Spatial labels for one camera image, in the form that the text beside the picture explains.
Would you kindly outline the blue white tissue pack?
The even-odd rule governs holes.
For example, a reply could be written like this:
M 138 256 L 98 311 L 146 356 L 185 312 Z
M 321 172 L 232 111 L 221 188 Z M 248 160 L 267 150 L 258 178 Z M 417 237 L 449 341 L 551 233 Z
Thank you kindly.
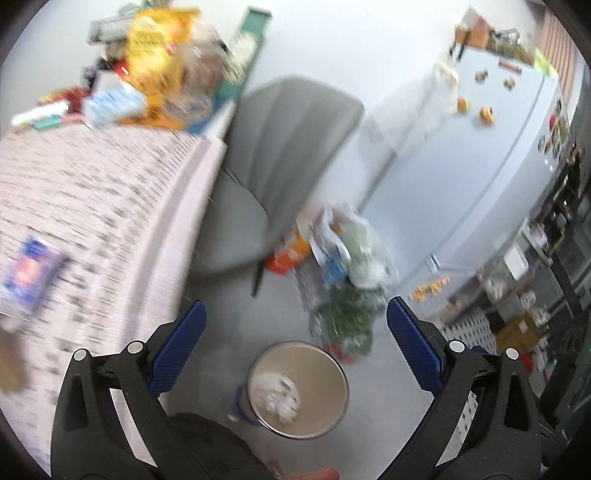
M 127 83 L 86 97 L 82 114 L 93 127 L 102 127 L 141 116 L 147 107 L 146 97 Z

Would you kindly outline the green book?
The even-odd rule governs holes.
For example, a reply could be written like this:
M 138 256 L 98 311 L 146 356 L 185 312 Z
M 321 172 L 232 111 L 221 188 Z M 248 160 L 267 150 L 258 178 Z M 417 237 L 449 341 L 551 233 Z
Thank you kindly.
M 242 24 L 229 42 L 228 62 L 216 93 L 218 98 L 238 102 L 266 39 L 266 28 L 272 18 L 270 11 L 254 7 L 247 9 Z

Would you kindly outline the patterned pink tablecloth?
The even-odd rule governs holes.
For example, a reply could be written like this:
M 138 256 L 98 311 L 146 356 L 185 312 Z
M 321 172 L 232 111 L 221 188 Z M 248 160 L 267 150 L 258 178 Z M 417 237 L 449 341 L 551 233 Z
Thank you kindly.
M 224 151 L 139 127 L 2 139 L 2 270 L 30 238 L 65 258 L 35 313 L 1 305 L 1 410 L 42 469 L 72 353 L 117 353 L 176 318 Z

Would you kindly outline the white refrigerator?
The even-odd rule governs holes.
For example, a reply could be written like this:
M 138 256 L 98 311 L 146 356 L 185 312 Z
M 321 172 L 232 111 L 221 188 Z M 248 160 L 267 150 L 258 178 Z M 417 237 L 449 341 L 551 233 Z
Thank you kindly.
M 472 48 L 455 69 L 469 111 L 394 160 L 362 208 L 397 265 L 391 295 L 422 318 L 465 306 L 460 290 L 544 200 L 569 136 L 556 78 Z

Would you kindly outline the clear plastic water jug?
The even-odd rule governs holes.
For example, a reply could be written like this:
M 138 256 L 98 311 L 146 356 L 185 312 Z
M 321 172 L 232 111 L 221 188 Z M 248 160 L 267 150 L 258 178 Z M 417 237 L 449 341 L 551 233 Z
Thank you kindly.
M 185 124 L 207 119 L 228 63 L 224 42 L 214 26 L 197 23 L 173 59 L 173 78 L 164 95 L 165 115 Z

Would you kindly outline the round beige trash bin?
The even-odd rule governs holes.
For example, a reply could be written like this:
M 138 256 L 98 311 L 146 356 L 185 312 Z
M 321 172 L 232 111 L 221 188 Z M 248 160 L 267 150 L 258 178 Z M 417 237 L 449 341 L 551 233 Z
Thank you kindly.
M 341 423 L 349 381 L 329 353 L 305 342 L 270 346 L 235 390 L 231 418 L 291 440 L 311 440 Z

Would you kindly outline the brown cardboard box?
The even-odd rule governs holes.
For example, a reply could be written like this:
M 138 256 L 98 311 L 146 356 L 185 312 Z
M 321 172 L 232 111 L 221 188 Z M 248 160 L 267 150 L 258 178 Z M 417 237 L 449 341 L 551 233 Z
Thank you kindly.
M 496 334 L 499 353 L 514 348 L 520 353 L 531 352 L 539 343 L 538 327 L 529 313 L 515 317 Z

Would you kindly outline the white mesh bag on fridge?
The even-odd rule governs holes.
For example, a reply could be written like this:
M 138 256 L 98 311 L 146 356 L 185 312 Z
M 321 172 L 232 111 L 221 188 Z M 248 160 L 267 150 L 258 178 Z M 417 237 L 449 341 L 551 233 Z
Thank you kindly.
M 460 75 L 445 62 L 406 85 L 370 113 L 370 141 L 388 146 L 398 157 L 422 146 L 457 112 Z

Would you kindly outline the grey upholstered chair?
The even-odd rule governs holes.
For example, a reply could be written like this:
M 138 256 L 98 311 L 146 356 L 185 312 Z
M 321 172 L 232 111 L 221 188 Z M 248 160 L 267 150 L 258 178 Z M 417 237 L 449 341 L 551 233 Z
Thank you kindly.
M 363 113 L 360 99 L 302 76 L 239 102 L 187 286 L 265 263 Z

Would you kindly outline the yellow snack bag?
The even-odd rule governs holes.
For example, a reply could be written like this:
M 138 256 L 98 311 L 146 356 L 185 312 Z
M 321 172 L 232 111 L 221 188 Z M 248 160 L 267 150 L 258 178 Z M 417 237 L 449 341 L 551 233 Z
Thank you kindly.
M 197 8 L 152 8 L 135 14 L 126 37 L 126 82 L 146 97 L 145 119 L 162 119 L 165 101 L 179 91 L 183 50 L 199 17 Z

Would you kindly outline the clear bag of green vegetables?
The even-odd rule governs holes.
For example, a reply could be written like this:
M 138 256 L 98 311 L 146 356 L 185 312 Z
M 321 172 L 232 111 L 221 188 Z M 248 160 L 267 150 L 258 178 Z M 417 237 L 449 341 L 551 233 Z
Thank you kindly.
M 334 286 L 311 313 L 311 335 L 339 363 L 356 364 L 370 355 L 374 323 L 386 304 L 382 288 L 363 290 L 351 282 Z

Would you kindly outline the white plastic grocery bag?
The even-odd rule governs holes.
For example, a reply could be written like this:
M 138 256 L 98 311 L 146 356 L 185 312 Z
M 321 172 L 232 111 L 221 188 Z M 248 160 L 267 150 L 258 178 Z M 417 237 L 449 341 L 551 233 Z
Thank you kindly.
M 311 226 L 310 244 L 322 281 L 329 286 L 348 279 L 356 289 L 375 290 L 399 278 L 380 234 L 347 203 L 322 208 Z

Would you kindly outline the orange white carton box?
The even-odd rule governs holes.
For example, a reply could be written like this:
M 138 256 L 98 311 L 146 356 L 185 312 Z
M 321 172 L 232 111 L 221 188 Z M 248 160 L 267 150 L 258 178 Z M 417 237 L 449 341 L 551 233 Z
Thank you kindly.
M 294 225 L 267 258 L 266 270 L 284 276 L 300 265 L 311 254 L 310 230 L 311 221 L 298 215 Z

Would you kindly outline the blue snack wrapper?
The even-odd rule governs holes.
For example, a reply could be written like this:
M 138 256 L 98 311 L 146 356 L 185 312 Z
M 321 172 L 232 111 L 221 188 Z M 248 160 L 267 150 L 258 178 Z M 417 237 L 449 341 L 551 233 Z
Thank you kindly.
M 14 318 L 34 314 L 64 259 L 53 245 L 29 236 L 1 281 L 1 313 Z

